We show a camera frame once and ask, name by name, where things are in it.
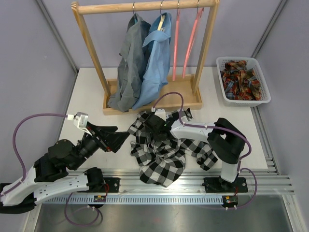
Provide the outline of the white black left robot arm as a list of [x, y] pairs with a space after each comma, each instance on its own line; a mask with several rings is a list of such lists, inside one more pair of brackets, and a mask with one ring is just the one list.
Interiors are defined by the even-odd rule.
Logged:
[[96, 126], [87, 123], [77, 144], [68, 139], [57, 141], [13, 184], [1, 184], [0, 212], [22, 214], [56, 196], [72, 192], [100, 192], [106, 189], [102, 170], [97, 167], [68, 179], [68, 171], [76, 171], [97, 150], [116, 153], [129, 132], [117, 126]]

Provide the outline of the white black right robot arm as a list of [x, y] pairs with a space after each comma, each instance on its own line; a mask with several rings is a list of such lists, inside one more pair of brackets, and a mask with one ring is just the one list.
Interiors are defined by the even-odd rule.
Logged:
[[143, 123], [146, 130], [157, 140], [190, 139], [206, 142], [222, 162], [220, 176], [206, 182], [205, 189], [213, 192], [233, 192], [241, 160], [247, 157], [252, 146], [233, 124], [225, 118], [210, 123], [189, 123], [186, 116], [178, 119], [163, 119], [157, 113], [150, 113]]

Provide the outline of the black white checkered shirt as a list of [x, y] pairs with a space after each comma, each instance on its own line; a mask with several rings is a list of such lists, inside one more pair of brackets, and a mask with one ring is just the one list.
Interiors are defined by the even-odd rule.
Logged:
[[196, 159], [204, 171], [208, 171], [217, 161], [211, 146], [203, 141], [191, 139], [171, 139], [155, 141], [154, 135], [143, 124], [149, 112], [140, 112], [128, 132], [135, 137], [131, 144], [131, 156], [138, 162], [140, 180], [146, 184], [168, 187], [176, 181], [186, 166], [186, 155]]

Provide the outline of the pink hanger with chrome hook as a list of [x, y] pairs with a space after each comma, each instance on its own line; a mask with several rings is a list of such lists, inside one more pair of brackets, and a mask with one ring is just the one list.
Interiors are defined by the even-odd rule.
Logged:
[[173, 53], [173, 66], [172, 66], [172, 80], [176, 80], [176, 65], [177, 65], [177, 53], [178, 53], [178, 37], [179, 37], [179, 22], [180, 22], [180, 1], [177, 1], [177, 15], [175, 21], [175, 33], [174, 33], [174, 53]]

